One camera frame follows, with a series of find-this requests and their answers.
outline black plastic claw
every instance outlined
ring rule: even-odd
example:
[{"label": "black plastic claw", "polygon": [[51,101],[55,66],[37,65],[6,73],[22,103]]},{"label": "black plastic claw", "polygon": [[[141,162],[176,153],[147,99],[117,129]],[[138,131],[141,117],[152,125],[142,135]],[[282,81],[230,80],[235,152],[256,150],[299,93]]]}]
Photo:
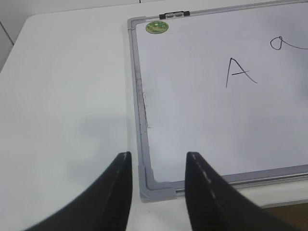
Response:
[{"label": "black plastic claw", "polygon": [[193,231],[298,231],[238,193],[199,153],[187,154],[185,198]]},{"label": "black plastic claw", "polygon": [[26,231],[124,231],[131,197],[131,154],[127,152],[119,154],[74,201]]}]

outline whiteboard hanger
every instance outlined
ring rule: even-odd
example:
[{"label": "whiteboard hanger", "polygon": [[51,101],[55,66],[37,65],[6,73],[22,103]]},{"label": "whiteboard hanger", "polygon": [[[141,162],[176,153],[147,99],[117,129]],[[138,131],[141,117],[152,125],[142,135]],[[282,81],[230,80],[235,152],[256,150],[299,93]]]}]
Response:
[{"label": "whiteboard hanger", "polygon": [[177,11],[171,13],[160,14],[159,19],[172,19],[172,18],[183,18],[185,16],[190,16],[191,13],[189,11]]}]

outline wall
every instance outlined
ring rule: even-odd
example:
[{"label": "wall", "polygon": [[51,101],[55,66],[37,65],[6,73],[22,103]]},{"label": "wall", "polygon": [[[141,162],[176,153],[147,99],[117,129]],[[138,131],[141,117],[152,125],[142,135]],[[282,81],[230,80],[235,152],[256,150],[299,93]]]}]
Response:
[{"label": "wall", "polygon": [[0,72],[4,66],[4,63],[9,56],[9,53],[13,45],[0,25]]}]

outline gray plastic corner piece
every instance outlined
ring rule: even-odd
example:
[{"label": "gray plastic corner piece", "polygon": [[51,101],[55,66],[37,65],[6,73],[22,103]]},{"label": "gray plastic corner piece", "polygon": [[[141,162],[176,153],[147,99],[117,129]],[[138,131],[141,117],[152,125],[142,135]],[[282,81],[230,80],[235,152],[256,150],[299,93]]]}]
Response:
[{"label": "gray plastic corner piece", "polygon": [[176,199],[177,194],[170,182],[156,182],[152,170],[138,166],[140,198],[143,202],[155,202]]},{"label": "gray plastic corner piece", "polygon": [[135,18],[130,18],[127,20],[128,24],[128,30],[134,30],[136,29],[136,25],[139,23],[145,23],[146,22],[146,17],[135,17]]}]

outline white table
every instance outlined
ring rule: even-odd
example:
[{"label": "white table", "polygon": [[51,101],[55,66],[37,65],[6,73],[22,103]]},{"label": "white table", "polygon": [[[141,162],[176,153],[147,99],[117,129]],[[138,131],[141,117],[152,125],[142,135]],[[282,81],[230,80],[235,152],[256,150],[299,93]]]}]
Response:
[{"label": "white table", "polygon": [[[18,231],[133,153],[128,231],[187,231],[184,198],[139,198],[127,19],[259,0],[166,0],[30,17],[0,74],[0,230]],[[308,181],[241,190],[258,205],[308,199]]]}]

